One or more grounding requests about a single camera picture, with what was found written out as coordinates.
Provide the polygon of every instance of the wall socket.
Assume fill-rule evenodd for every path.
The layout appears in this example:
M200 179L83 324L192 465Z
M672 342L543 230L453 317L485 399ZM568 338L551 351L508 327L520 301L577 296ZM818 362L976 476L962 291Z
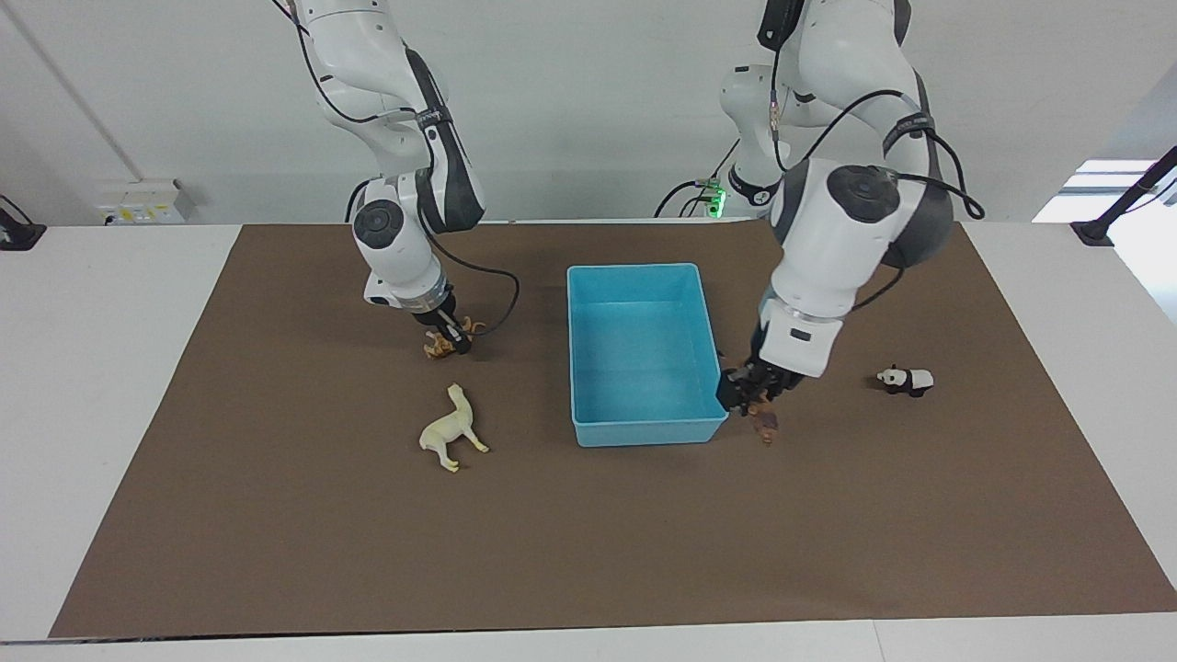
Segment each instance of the wall socket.
M179 225L191 221L195 211L174 179L107 185L98 203L104 225Z

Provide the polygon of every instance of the blue plastic bin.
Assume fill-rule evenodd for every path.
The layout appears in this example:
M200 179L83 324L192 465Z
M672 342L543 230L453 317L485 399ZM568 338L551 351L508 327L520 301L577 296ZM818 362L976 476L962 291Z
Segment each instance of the blue plastic bin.
M727 418L693 264L570 269L568 351L581 446L704 443Z

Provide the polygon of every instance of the black cable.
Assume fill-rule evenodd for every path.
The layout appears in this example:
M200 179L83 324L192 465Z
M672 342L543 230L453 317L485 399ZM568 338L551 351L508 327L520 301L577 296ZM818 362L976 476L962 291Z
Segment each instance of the black cable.
M846 115L849 115L855 108L857 108L860 104L865 104L866 101L870 101L871 99L875 99L877 97L898 97L902 99L903 92L899 92L897 90L876 90L875 92L871 92L869 94L863 94L862 97L859 97L857 100L855 100L853 104L846 106L846 108L842 111L842 113L839 113L838 117L834 118L832 123L830 123L830 126L825 127L825 131L822 132L822 135L819 135L818 139L813 141L812 145L810 145L809 151L805 152L805 155L802 157L802 160L804 161L810 157L812 157L813 152L817 152L817 148L822 145L822 141L824 141L826 137L830 135L830 132L833 131L833 127L838 126L838 123L842 121Z
M281 12L282 15L285 15L287 19L290 19L292 24L294 24L294 33L298 34L298 45L299 48L302 49L302 61L306 64L306 71L311 73L311 80L314 82L315 90L319 91L319 95L322 97L324 102L326 102L327 106L335 112L335 114L353 124L367 124L370 121L380 119L380 115L353 118L352 115L339 110L339 106L337 106L331 100L331 98L327 97L327 92L322 88L322 82L319 80L319 74L314 73L314 66L311 64L311 53L307 51L306 47L306 38L311 35L310 31L307 31L306 27L304 27L302 24L298 20L297 13L295 14L288 13L286 9L282 8L282 6L278 2L278 0L270 0L270 1L273 2L274 7L278 7L278 11Z
M499 326L503 326L503 323L505 323L507 320L507 318L511 317L511 313L514 312L516 304L519 303L519 293L523 290L523 284L519 283L519 277L516 276L514 273L511 273L510 271L506 271L506 270L503 270L503 269L492 269L490 266L480 266L480 265L477 265L477 264L473 264L473 263L468 263L468 262L459 258L458 256L451 253L450 251L447 251L446 247L443 246L437 240L437 237L433 236L433 232L430 231L428 225L425 224L425 218L421 216L419 205L418 205L418 212L417 212L417 220L421 224L421 230L425 231L425 237L430 240L430 244L432 244L433 247L437 249L438 252L440 252L445 257L450 258L451 260L453 260L457 264L460 264L461 266L465 266L466 269L468 269L471 271L480 271L483 273L491 273L491 274L494 274L494 276L503 276L503 277L510 278L511 282L514 284L514 293L511 294L511 303L507 304L507 310L506 310L506 312L503 313L503 317L500 317L498 322L496 322L494 324L487 326L483 331L479 331L477 333L471 333L471 336L476 337L476 338L479 338L479 337L483 337L483 336L490 336L491 333L493 333L494 331L497 331L499 329Z
M33 219L28 218L28 214L25 213L25 210L20 208L20 205L12 201L12 198L9 198L8 196L0 194L0 200L4 200L5 203L8 204L9 207L16 210L16 212L25 218L25 225L36 225L33 223Z
M883 294L890 292L892 287L895 287L896 285L899 284L900 280L903 280L903 276L905 273L907 273L907 267L906 266L898 267L896 270L896 272L895 272L895 278L892 278L886 285L879 287L878 292L875 292L870 297L866 297L865 299L863 299L860 303L855 304L855 307L850 309L850 312L863 310L864 307L866 307L866 306L873 304L875 302L879 300L879 297L882 297Z
M772 58L772 90L769 92L769 98L772 105L777 108L777 128L772 131L772 151L777 154L777 167L780 172L785 172L785 161L780 158L780 105L777 99L777 71L780 68L780 51Z
M891 244L891 247L895 249L895 252L899 253L899 266L896 267L895 277L890 282L887 282L886 285L879 287L878 292L875 292L870 297L866 297L862 302L855 304L853 307L850 309L850 312L863 310L864 307L879 300L879 297L890 292L896 285L899 284L900 280L903 280L903 277L907 273L907 256L903 254L903 249L900 249L896 244Z
M964 211L970 218L973 220L982 220L985 218L985 207L980 206L980 203L978 203L976 198L946 181L940 181L939 179L932 179L931 177L924 177L922 174L899 173L897 177L899 179L906 179L907 181L922 181L924 184L943 188L944 191L959 197L960 200L964 201Z
M716 166L716 170L711 171L711 179L716 179L716 178L719 177L719 171L724 170L724 164L727 163L727 159L732 158L732 154L736 153L736 147L739 147L739 138L737 138L736 141L732 143L731 150L727 150L727 153L724 154L723 159L720 159L719 165ZM694 216L694 210L699 206L699 203L701 201L701 198L703 197L700 196L699 198L696 198L694 200L692 200L694 203L694 206L691 207L691 214L690 216Z
M1169 190L1173 187L1173 184L1177 184L1177 179L1173 179L1172 181L1170 181L1164 188L1161 190L1159 193L1157 193L1156 196L1153 196L1153 198L1151 200L1149 200L1146 203L1141 203L1139 205L1136 205L1135 207L1132 207L1132 208L1128 210L1126 212L1122 213L1121 217L1125 217L1125 216L1128 216L1128 214L1130 214L1132 212L1138 212L1138 211L1143 210L1144 207L1151 205L1152 203L1156 203L1161 198L1164 198L1165 193L1168 193Z
M944 147L944 151L947 152L949 157L952 158L952 163L953 165L956 165L956 171L957 171L957 186L959 186L962 191L967 193L969 188L965 187L964 184L964 166L960 165L960 157L957 155L956 150L952 148L952 145L949 145L947 140L940 138L939 133L936 133L935 131L929 131L927 135L932 139L932 143L936 143L940 147Z
M684 183L679 184L678 186L676 186L674 188L672 188L670 193L666 193L665 198L663 198L663 201L658 205L658 210L654 211L654 218L658 218L658 217L661 216L663 210L666 208L666 205L670 204L671 199L674 196L677 196L679 191L690 188L691 186L694 186L696 188L701 188L703 187L703 185L699 184L699 181L697 179L692 179L690 181L684 181Z
M301 32L302 34L305 34L307 37L311 37L311 33L307 32L307 29L305 27L302 27L302 24L300 24L294 18L294 14L290 13L288 11L286 11L285 7L282 7L281 2L279 2L278 0L270 0L270 1L274 4L274 7L278 7L279 12L286 14L286 18L290 19L290 21L294 24L294 27L297 27L299 29L299 32Z
M686 217L686 207L691 206L692 203L694 204L694 206L699 206L699 203L701 203L701 201L704 201L706 199L707 199L707 196L696 196L694 198L691 198L690 200L683 203L683 208L678 212L678 218ZM691 216L694 216L694 210L693 208L691 210Z

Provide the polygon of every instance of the toy panda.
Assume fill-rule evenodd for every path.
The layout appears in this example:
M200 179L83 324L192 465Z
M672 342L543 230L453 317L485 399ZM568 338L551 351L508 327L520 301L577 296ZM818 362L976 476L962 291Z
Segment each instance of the toy panda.
M879 382L886 388L886 392L907 393L913 398L922 398L929 389L936 385L932 373L926 370L900 370L893 363L891 368L876 375Z

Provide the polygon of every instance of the brown paper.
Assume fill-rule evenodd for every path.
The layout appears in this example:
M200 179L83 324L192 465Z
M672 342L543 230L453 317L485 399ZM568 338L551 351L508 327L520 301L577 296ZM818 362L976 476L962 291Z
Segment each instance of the brown paper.
M1177 610L967 238L847 320L765 446L581 449L565 270L694 262L743 358L780 249L763 224L484 226L511 320L441 362L360 299L346 226L242 230L54 637L488 630ZM510 283L447 265L459 315ZM890 278L880 269L864 292ZM931 370L923 399L873 375ZM494 449L417 446L458 382Z

